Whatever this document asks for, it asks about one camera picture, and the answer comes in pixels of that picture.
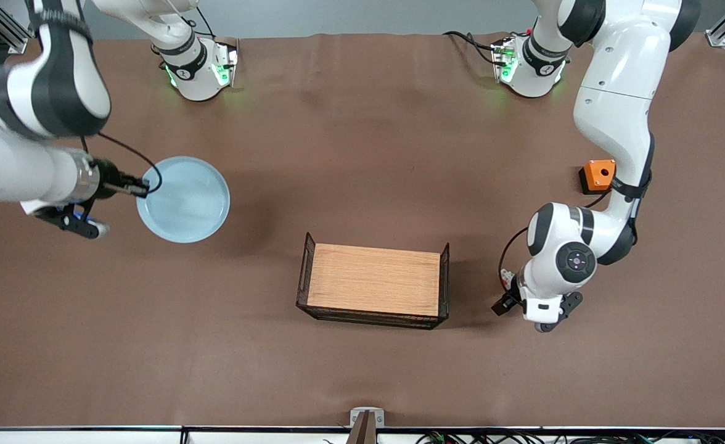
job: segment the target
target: black cable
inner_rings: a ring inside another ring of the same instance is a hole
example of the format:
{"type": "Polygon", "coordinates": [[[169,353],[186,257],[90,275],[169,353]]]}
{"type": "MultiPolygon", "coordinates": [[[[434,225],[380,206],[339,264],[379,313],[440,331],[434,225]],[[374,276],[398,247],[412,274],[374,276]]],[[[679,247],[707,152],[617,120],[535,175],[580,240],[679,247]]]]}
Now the black cable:
{"type": "Polygon", "coordinates": [[[604,197],[606,197],[610,193],[611,189],[607,189],[604,194],[601,194],[598,199],[593,200],[593,202],[590,202],[589,204],[585,205],[585,208],[593,208],[596,206],[597,203],[601,202],[601,200],[604,200],[604,197]]]}
{"type": "MultiPolygon", "coordinates": [[[[502,281],[502,276],[500,276],[500,270],[502,270],[502,262],[506,259],[506,253],[508,253],[508,249],[510,248],[510,244],[513,244],[513,241],[518,236],[520,236],[522,233],[524,233],[524,231],[526,231],[527,228],[528,227],[524,227],[521,230],[518,230],[518,233],[516,233],[515,235],[513,235],[513,237],[508,241],[508,244],[506,244],[506,247],[504,247],[503,250],[502,250],[502,255],[500,255],[500,263],[497,265],[497,278],[500,281],[500,285],[502,286],[503,292],[506,292],[507,293],[508,292],[508,289],[506,289],[506,283],[504,283],[502,281]]],[[[518,303],[518,305],[522,305],[521,300],[517,300],[516,302],[518,303]]]]}
{"type": "Polygon", "coordinates": [[[491,47],[487,47],[483,43],[475,42],[475,40],[469,39],[469,37],[465,36],[462,33],[459,33],[458,31],[447,31],[447,33],[442,34],[442,36],[456,36],[456,37],[461,37],[462,39],[464,39],[465,42],[469,43],[470,45],[475,45],[476,47],[479,47],[480,49],[491,50],[491,47]]]}
{"type": "Polygon", "coordinates": [[[187,23],[187,26],[193,28],[193,33],[198,34],[199,36],[209,36],[212,37],[212,39],[215,39],[217,36],[212,32],[212,27],[210,26],[210,23],[207,21],[207,18],[204,17],[204,12],[201,12],[201,8],[196,8],[199,14],[201,14],[201,19],[204,20],[204,25],[207,26],[208,33],[201,33],[201,31],[196,31],[195,28],[198,23],[195,22],[195,20],[189,20],[187,18],[182,17],[183,22],[187,23]]]}
{"type": "Polygon", "coordinates": [[[207,18],[204,17],[204,12],[201,12],[201,8],[196,7],[195,10],[199,12],[199,15],[201,15],[201,20],[204,20],[204,25],[207,26],[207,29],[210,32],[210,36],[212,36],[213,39],[215,37],[217,37],[214,35],[214,32],[212,31],[212,27],[210,26],[210,23],[207,22],[207,18]]]}
{"type": "Polygon", "coordinates": [[[639,444],[635,438],[617,436],[594,436],[592,438],[572,439],[568,444],[639,444]]]}
{"type": "Polygon", "coordinates": [[[493,441],[493,439],[489,438],[489,436],[485,436],[484,438],[486,438],[486,441],[489,441],[491,444],[502,444],[504,441],[507,441],[508,439],[510,439],[512,437],[510,435],[506,435],[506,436],[503,436],[502,438],[499,438],[497,441],[493,441]]]}
{"type": "Polygon", "coordinates": [[[518,434],[524,436],[525,439],[528,439],[529,438],[528,439],[529,442],[533,442],[532,440],[534,439],[535,442],[537,442],[539,444],[546,444],[546,442],[543,442],[542,439],[538,438],[537,436],[533,435],[532,433],[529,433],[529,432],[518,432],[518,434]]]}
{"type": "Polygon", "coordinates": [[[102,131],[98,132],[97,135],[101,138],[104,138],[105,140],[109,140],[115,144],[118,144],[118,146],[128,150],[129,152],[132,152],[132,154],[137,155],[141,159],[145,160],[146,163],[151,165],[151,167],[154,168],[154,172],[157,173],[157,178],[160,180],[160,182],[157,183],[157,186],[155,186],[153,189],[149,189],[148,194],[154,193],[155,191],[157,191],[157,189],[160,189],[160,186],[163,185],[163,175],[162,175],[162,173],[160,173],[160,169],[157,168],[157,166],[154,164],[154,162],[149,160],[149,158],[146,157],[145,155],[143,155],[142,152],[137,151],[137,149],[132,148],[128,144],[124,143],[123,141],[110,137],[108,134],[104,134],[102,131]]]}
{"type": "Polygon", "coordinates": [[[498,67],[504,67],[505,64],[503,62],[495,62],[492,59],[489,59],[486,54],[481,51],[481,49],[485,49],[487,51],[491,51],[490,46],[486,46],[483,43],[478,43],[475,41],[475,37],[472,36],[472,33],[467,33],[466,36],[464,34],[459,33],[458,31],[447,31],[447,33],[442,34],[443,36],[459,36],[462,39],[464,39],[465,42],[472,45],[472,47],[475,48],[476,51],[478,51],[478,54],[483,58],[483,60],[486,60],[487,62],[491,63],[492,65],[497,65],[498,67]]]}
{"type": "Polygon", "coordinates": [[[674,435],[674,433],[675,433],[675,430],[670,430],[669,432],[667,432],[667,433],[664,433],[664,435],[661,435],[661,436],[659,436],[659,437],[658,437],[658,438],[656,438],[656,439],[650,439],[650,441],[653,441],[653,442],[659,442],[659,441],[661,441],[661,440],[662,440],[662,439],[664,439],[664,438],[669,438],[669,436],[670,436],[670,435],[674,435]]]}
{"type": "Polygon", "coordinates": [[[448,436],[450,436],[450,438],[455,439],[455,441],[458,442],[458,444],[468,444],[466,441],[464,441],[464,439],[459,438],[458,435],[448,435],[448,436]]]}
{"type": "Polygon", "coordinates": [[[436,433],[436,432],[428,432],[428,433],[426,433],[425,435],[423,435],[423,436],[421,436],[420,438],[418,438],[418,439],[417,439],[417,441],[415,441],[415,442],[414,442],[414,444],[420,444],[420,442],[421,442],[422,440],[424,440],[425,438],[429,438],[429,441],[428,441],[428,442],[433,442],[433,441],[431,440],[431,437],[432,437],[432,436],[436,436],[436,435],[439,435],[439,433],[436,433]]]}

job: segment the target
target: cable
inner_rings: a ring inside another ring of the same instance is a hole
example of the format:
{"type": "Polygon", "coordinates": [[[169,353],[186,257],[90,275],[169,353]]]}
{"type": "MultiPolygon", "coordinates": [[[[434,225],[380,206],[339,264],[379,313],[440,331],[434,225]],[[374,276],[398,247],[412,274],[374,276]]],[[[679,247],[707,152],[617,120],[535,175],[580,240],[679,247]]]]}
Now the cable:
{"type": "MultiPolygon", "coordinates": [[[[502,255],[500,255],[500,263],[497,265],[497,277],[500,281],[500,285],[502,286],[503,292],[508,292],[508,289],[506,289],[506,283],[502,281],[502,276],[500,276],[500,270],[502,270],[502,262],[506,259],[506,253],[508,253],[508,249],[510,248],[510,245],[513,244],[513,241],[517,239],[518,236],[521,236],[524,231],[526,231],[528,227],[524,227],[521,230],[518,230],[518,233],[513,235],[513,237],[508,241],[508,244],[506,244],[506,247],[502,250],[502,255]]],[[[517,300],[518,305],[522,305],[521,300],[517,300]]]]}
{"type": "Polygon", "coordinates": [[[543,442],[542,439],[538,438],[537,436],[533,435],[532,433],[529,433],[529,432],[518,432],[518,434],[519,435],[522,435],[524,437],[524,439],[528,440],[528,442],[534,442],[534,441],[532,441],[534,439],[535,442],[538,442],[540,444],[546,444],[546,442],[543,442]]]}
{"type": "Polygon", "coordinates": [[[458,444],[467,444],[467,442],[466,442],[466,441],[464,441],[464,439],[461,439],[461,438],[459,438],[459,436],[458,436],[458,435],[448,435],[448,436],[450,436],[450,438],[452,438],[452,439],[454,439],[454,440],[455,440],[456,442],[458,442],[458,444]]]}
{"type": "MultiPolygon", "coordinates": [[[[187,23],[187,26],[189,26],[191,28],[195,28],[197,26],[197,23],[195,22],[195,20],[188,20],[188,19],[184,18],[184,16],[182,15],[182,12],[179,11],[179,9],[177,9],[176,6],[174,6],[174,4],[173,4],[173,2],[171,2],[171,0],[165,0],[165,2],[167,2],[168,5],[171,6],[171,9],[173,9],[173,12],[175,12],[176,15],[178,15],[179,18],[181,18],[183,22],[187,23]]],[[[196,7],[196,9],[199,11],[199,14],[201,14],[201,18],[204,20],[204,23],[207,25],[209,32],[208,33],[199,33],[198,31],[195,31],[195,30],[193,32],[196,34],[199,34],[201,36],[211,36],[214,39],[216,36],[214,35],[214,33],[212,33],[212,28],[210,27],[210,24],[207,22],[207,18],[204,17],[204,14],[202,14],[201,9],[199,9],[197,7],[196,7]]]]}
{"type": "MultiPolygon", "coordinates": [[[[459,444],[465,444],[465,442],[462,439],[458,438],[455,435],[448,435],[448,436],[450,436],[453,439],[458,439],[459,444]]],[[[420,444],[425,438],[429,438],[427,444],[434,444],[434,442],[445,442],[444,436],[441,433],[432,431],[432,432],[428,432],[425,435],[418,438],[417,441],[414,442],[414,444],[420,444]]]]}
{"type": "Polygon", "coordinates": [[[501,442],[503,442],[503,441],[506,441],[508,439],[512,439],[512,436],[506,435],[506,436],[503,436],[502,438],[499,438],[497,441],[492,441],[492,439],[489,438],[489,436],[484,436],[483,438],[486,438],[486,441],[489,441],[490,444],[501,444],[501,442]]]}
{"type": "Polygon", "coordinates": [[[212,27],[210,26],[210,23],[207,22],[207,18],[204,17],[204,12],[201,12],[201,8],[198,8],[197,6],[196,6],[195,10],[199,12],[199,15],[201,15],[201,19],[204,20],[204,25],[207,26],[208,31],[210,31],[210,36],[212,36],[212,38],[214,39],[216,36],[214,35],[214,32],[212,31],[212,27]]]}
{"type": "Polygon", "coordinates": [[[475,42],[475,40],[469,39],[469,37],[464,36],[464,34],[459,33],[458,31],[447,31],[447,33],[442,34],[442,36],[457,36],[457,37],[461,37],[462,39],[464,39],[465,42],[469,43],[470,45],[476,45],[476,47],[479,47],[480,49],[491,50],[491,47],[487,47],[483,43],[475,42]]]}
{"type": "Polygon", "coordinates": [[[604,200],[604,197],[606,197],[610,193],[611,189],[607,189],[604,194],[601,194],[598,199],[593,200],[593,202],[590,202],[589,204],[585,205],[585,208],[593,208],[596,206],[597,203],[601,202],[601,200],[604,200]]]}
{"type": "Polygon", "coordinates": [[[492,59],[489,59],[486,54],[481,51],[481,49],[485,49],[487,51],[491,51],[490,46],[486,46],[484,44],[478,43],[475,41],[475,37],[472,36],[472,33],[467,33],[466,36],[464,34],[459,33],[458,31],[447,31],[447,33],[442,34],[443,36],[458,36],[464,39],[465,42],[472,45],[472,47],[475,48],[476,51],[478,51],[478,54],[483,58],[483,60],[486,60],[487,62],[491,63],[492,65],[497,65],[498,67],[504,67],[505,64],[503,62],[495,62],[492,59]]]}
{"type": "Polygon", "coordinates": [[[146,157],[145,155],[143,155],[142,152],[137,151],[137,149],[132,148],[128,144],[124,143],[123,141],[110,137],[108,134],[104,134],[102,131],[98,132],[97,135],[101,138],[104,138],[105,140],[109,140],[115,144],[118,144],[118,146],[128,150],[129,152],[132,152],[132,154],[137,155],[141,159],[145,160],[146,163],[151,165],[151,167],[154,168],[154,172],[157,172],[157,178],[160,180],[160,182],[157,183],[157,186],[155,186],[153,189],[149,189],[148,194],[154,193],[155,191],[157,191],[157,189],[160,189],[160,186],[163,185],[163,175],[162,175],[162,173],[160,173],[160,169],[157,168],[157,166],[154,164],[154,162],[149,160],[149,158],[146,157]]]}

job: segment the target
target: gray wall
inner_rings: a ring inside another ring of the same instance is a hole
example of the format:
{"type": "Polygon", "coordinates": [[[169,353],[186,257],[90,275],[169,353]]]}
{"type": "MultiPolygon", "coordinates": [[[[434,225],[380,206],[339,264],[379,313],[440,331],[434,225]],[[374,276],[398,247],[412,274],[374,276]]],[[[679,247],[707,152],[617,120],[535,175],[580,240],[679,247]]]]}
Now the gray wall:
{"type": "MultiPolygon", "coordinates": [[[[300,37],[312,34],[442,34],[522,30],[535,21],[529,0],[202,0],[218,36],[300,37]]],[[[140,38],[89,0],[86,21],[100,39],[140,38]]],[[[186,14],[200,23],[194,11],[186,14]]]]}

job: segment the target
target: wooden board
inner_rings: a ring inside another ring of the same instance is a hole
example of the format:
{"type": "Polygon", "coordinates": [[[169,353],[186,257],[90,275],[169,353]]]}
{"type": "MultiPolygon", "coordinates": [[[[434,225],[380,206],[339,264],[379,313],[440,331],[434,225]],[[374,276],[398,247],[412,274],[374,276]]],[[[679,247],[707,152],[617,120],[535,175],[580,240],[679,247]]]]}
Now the wooden board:
{"type": "Polygon", "coordinates": [[[308,305],[436,316],[439,253],[316,244],[308,305]]]}

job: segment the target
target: black mesh basket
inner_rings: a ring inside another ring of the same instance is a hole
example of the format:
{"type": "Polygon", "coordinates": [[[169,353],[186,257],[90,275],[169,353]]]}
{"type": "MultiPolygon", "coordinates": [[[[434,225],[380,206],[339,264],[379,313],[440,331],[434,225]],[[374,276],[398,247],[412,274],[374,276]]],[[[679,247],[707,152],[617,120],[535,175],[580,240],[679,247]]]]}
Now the black mesh basket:
{"type": "Polygon", "coordinates": [[[308,292],[311,289],[311,269],[313,267],[316,243],[311,233],[305,236],[303,266],[300,272],[300,285],[297,287],[296,306],[321,321],[343,321],[343,323],[374,324],[379,326],[408,327],[413,329],[433,329],[449,316],[449,272],[450,244],[445,245],[439,257],[439,313],[436,316],[417,316],[413,314],[383,313],[380,311],[346,310],[326,306],[308,305],[308,292]]]}

